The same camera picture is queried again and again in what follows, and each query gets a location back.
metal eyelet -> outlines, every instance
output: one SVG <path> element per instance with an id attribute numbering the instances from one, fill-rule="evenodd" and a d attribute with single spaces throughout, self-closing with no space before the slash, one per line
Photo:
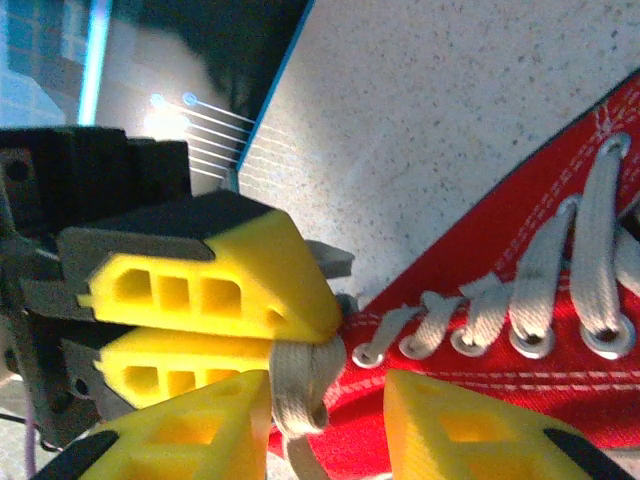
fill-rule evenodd
<path id="1" fill-rule="evenodd" d="M 598 156 L 607 155 L 614 148 L 620 149 L 620 158 L 624 158 L 631 149 L 631 135 L 625 132 L 618 132 L 611 135 L 600 146 Z"/>
<path id="2" fill-rule="evenodd" d="M 411 341 L 413 340 L 413 335 L 407 335 L 400 343 L 398 343 L 398 348 L 400 349 L 400 353 L 402 353 L 409 360 L 424 360 L 429 355 L 433 353 L 433 351 L 428 349 L 416 350 L 411 346 Z"/>
<path id="3" fill-rule="evenodd" d="M 456 350 L 456 352 L 461 353 L 465 357 L 479 357 L 484 355 L 487 351 L 486 347 L 481 347 L 480 345 L 467 345 L 462 341 L 462 335 L 464 333 L 464 327 L 454 330 L 451 334 L 451 346 Z"/>
<path id="4" fill-rule="evenodd" d="M 351 360 L 360 368 L 376 368 L 384 361 L 384 355 L 381 353 L 376 358 L 371 358 L 367 353 L 368 343 L 361 343 L 353 349 Z"/>
<path id="5" fill-rule="evenodd" d="M 620 314 L 618 319 L 617 332 L 594 335 L 584 325 L 580 325 L 580 336 L 589 350 L 607 360 L 616 360 L 631 351 L 636 343 L 636 329 L 626 315 Z"/>
<path id="6" fill-rule="evenodd" d="M 522 338 L 516 333 L 513 327 L 511 327 L 509 331 L 509 341 L 513 348 L 523 357 L 538 359 L 546 357 L 551 350 L 553 350 L 556 343 L 556 336 L 553 330 L 549 329 L 544 337 Z"/>
<path id="7" fill-rule="evenodd" d="M 582 195 L 580 195 L 579 193 L 569 195 L 560 203 L 560 205 L 558 205 L 558 210 L 556 210 L 556 217 L 564 215 L 564 213 L 569 209 L 570 206 L 574 206 L 577 209 L 580 205 L 581 200 Z"/>

shoelace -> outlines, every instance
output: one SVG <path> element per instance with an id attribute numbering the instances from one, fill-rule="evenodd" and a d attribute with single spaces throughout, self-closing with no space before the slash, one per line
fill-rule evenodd
<path id="1" fill-rule="evenodd" d="M 467 301 L 467 324 L 450 337 L 458 352 L 470 357 L 484 354 L 500 335 L 508 312 L 514 348 L 528 358 L 544 357 L 555 343 L 555 294 L 574 218 L 570 294 L 581 337 L 604 358 L 626 355 L 635 345 L 635 330 L 620 312 L 616 279 L 640 297 L 640 246 L 617 224 L 615 199 L 620 164 L 630 144 L 629 135 L 619 133 L 602 145 L 582 197 L 565 200 L 540 227 L 512 283 L 503 284 L 488 275 L 461 287 L 464 297 L 424 292 L 420 307 L 403 307 L 384 315 L 371 342 L 354 349 L 354 363 L 363 368 L 380 365 L 404 326 L 418 314 L 424 318 L 417 331 L 401 339 L 399 347 L 408 358 L 428 357 L 442 344 L 457 308 Z M 273 416 L 283 434 L 285 455 L 301 479 L 329 478 L 313 455 L 307 435 L 321 433 L 328 424 L 322 399 L 344 367 L 345 357 L 338 335 L 325 345 L 276 342 L 272 350 Z"/>

sneaker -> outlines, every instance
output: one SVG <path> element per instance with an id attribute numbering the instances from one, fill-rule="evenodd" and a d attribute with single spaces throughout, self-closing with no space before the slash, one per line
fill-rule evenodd
<path id="1" fill-rule="evenodd" d="M 304 433 L 316 433 L 308 442 L 329 476 L 390 471 L 382 404 L 389 369 L 556 417 L 600 448 L 640 445 L 639 192 L 636 72 L 346 319 L 346 366 L 335 382 L 335 359 L 325 358 L 332 373 L 310 354 L 314 383 L 303 409 L 311 416 L 314 395 L 321 407 L 326 390 L 329 421 Z M 273 358 L 282 427 L 298 417 L 277 413 Z M 275 429 L 270 445 L 282 454 Z"/>

purple cable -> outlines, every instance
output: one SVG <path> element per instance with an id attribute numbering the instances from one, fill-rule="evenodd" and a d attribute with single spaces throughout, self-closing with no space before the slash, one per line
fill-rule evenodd
<path id="1" fill-rule="evenodd" d="M 36 475 L 36 423 L 33 412 L 33 403 L 29 396 L 29 390 L 25 385 L 25 401 L 27 404 L 27 415 L 25 417 L 26 437 L 24 442 L 24 462 L 27 478 Z"/>

